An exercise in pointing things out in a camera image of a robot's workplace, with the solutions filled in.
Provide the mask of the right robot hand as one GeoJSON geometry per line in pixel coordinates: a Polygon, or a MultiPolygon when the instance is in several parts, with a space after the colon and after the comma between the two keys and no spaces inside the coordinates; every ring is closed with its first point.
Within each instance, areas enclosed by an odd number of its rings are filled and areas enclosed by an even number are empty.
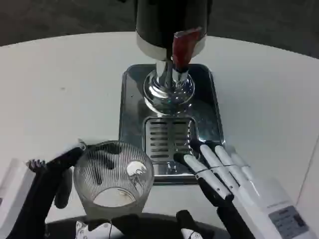
{"type": "Polygon", "coordinates": [[[231,238],[317,238],[281,184],[258,177],[234,147],[199,140],[190,147],[197,156],[177,152],[174,161],[195,176],[231,238]]]}

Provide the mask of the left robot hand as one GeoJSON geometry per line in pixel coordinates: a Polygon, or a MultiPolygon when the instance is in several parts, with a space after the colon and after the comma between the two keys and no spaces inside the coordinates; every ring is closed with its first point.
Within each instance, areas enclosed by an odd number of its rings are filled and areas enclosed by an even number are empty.
{"type": "Polygon", "coordinates": [[[53,204],[63,209],[72,191],[71,167],[87,145],[78,141],[70,149],[46,162],[12,159],[0,183],[0,237],[44,239],[45,220],[53,204]]]}

